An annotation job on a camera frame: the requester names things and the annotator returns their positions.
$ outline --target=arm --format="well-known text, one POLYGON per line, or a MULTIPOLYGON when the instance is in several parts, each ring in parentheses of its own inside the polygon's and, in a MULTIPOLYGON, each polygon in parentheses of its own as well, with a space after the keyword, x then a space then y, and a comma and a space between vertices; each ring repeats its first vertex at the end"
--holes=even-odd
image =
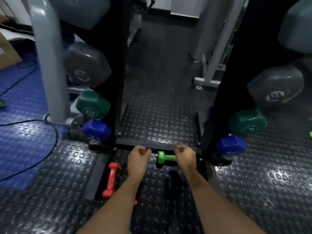
POLYGON ((196 170, 196 154, 186 145, 175 151, 177 163, 191 187, 205 234, 265 234, 246 214, 217 193, 196 170))
POLYGON ((136 146, 128 157, 128 177, 107 203, 77 234, 128 234, 135 195, 147 169, 152 151, 136 146))

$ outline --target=green dumbbell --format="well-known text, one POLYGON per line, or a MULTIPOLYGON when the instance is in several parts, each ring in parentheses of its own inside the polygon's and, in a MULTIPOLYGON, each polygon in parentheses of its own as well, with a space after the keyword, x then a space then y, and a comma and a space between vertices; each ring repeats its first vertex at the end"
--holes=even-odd
POLYGON ((103 119, 110 110, 110 102, 95 91, 84 91, 78 96, 76 108, 87 117, 103 119))
POLYGON ((238 134, 254 134, 268 125, 266 118, 257 108, 236 112, 228 123, 232 132, 238 134))
POLYGON ((175 155, 166 155, 164 151, 158 151, 157 163, 163 164, 165 161, 176 162, 177 158, 175 155))

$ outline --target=forearm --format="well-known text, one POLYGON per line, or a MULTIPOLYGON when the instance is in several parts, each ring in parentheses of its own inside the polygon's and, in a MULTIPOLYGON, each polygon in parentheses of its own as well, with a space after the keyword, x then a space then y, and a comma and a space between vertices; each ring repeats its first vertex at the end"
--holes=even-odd
POLYGON ((77 232, 77 234, 128 234, 135 195, 140 181, 127 178, 107 203, 77 232))
POLYGON ((218 194, 196 171, 186 174, 205 234, 264 234, 246 214, 218 194))

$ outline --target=cardboard box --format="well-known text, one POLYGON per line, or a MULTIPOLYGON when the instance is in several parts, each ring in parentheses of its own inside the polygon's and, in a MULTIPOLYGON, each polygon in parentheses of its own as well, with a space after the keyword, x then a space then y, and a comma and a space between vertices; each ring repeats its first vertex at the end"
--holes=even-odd
POLYGON ((9 41, 0 32, 0 70, 22 61, 9 41))

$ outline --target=gray dumbbell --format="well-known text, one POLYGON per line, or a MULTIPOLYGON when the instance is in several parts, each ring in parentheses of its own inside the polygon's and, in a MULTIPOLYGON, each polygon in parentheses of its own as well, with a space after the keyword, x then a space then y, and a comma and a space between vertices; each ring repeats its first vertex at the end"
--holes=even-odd
POLYGON ((83 42, 69 47, 64 56, 64 66, 76 83, 92 88, 104 83, 112 72, 105 54, 83 42))
POLYGON ((292 65, 263 70, 248 84, 248 92, 258 106, 279 106, 302 92, 302 73, 292 65))

